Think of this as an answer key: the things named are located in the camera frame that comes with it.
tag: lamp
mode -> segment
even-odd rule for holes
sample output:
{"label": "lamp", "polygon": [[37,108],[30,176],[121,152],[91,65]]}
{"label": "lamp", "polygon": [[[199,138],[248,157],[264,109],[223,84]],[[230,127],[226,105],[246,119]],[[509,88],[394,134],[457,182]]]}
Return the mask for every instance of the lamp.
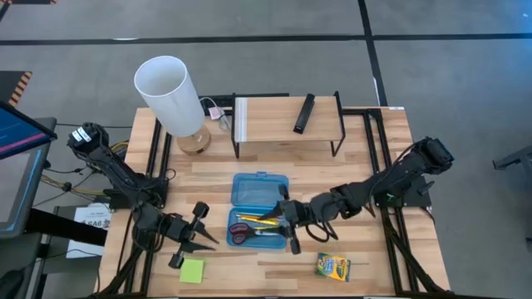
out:
{"label": "lamp", "polygon": [[205,115],[186,65],[172,56],[144,62],[135,73],[135,88],[186,154],[199,154],[210,144]]}

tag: sticky note pad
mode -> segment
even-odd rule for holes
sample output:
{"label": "sticky note pad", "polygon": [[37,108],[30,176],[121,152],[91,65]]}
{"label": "sticky note pad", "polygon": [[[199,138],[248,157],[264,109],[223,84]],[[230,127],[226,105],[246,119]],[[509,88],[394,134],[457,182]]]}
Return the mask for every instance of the sticky note pad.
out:
{"label": "sticky note pad", "polygon": [[186,258],[181,266],[180,282],[201,283],[204,261]]}

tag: white lampshade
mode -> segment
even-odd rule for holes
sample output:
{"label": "white lampshade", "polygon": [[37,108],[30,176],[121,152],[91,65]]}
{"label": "white lampshade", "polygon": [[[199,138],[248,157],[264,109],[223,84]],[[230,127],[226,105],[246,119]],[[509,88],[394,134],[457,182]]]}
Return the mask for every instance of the white lampshade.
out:
{"label": "white lampshade", "polygon": [[144,62],[135,73],[135,88],[168,133],[191,136],[205,116],[186,65],[172,56]]}

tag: monitor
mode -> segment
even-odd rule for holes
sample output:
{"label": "monitor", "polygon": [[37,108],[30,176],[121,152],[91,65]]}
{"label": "monitor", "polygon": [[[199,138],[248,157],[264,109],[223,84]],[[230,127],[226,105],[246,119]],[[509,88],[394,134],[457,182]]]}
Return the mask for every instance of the monitor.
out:
{"label": "monitor", "polygon": [[0,159],[52,142],[57,135],[0,101]]}

